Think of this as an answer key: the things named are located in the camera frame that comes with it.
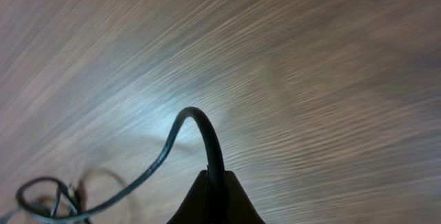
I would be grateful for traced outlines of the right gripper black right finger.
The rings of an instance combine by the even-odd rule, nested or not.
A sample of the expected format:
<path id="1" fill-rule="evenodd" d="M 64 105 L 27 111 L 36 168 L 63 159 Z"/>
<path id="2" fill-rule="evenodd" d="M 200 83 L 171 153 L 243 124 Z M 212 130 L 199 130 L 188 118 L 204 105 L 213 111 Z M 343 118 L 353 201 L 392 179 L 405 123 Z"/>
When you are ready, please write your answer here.
<path id="1" fill-rule="evenodd" d="M 227 189 L 225 223 L 265 224 L 232 171 L 225 172 L 225 186 Z"/>

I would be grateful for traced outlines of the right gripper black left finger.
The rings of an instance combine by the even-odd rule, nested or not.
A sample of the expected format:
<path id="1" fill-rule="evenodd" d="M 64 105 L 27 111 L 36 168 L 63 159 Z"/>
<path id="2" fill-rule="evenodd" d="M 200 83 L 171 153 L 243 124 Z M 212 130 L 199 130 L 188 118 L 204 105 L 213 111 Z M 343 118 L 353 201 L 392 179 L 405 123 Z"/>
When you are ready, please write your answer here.
<path id="1" fill-rule="evenodd" d="M 199 172 L 176 213 L 167 224 L 209 223 L 210 206 L 207 191 L 207 170 L 202 170 Z"/>

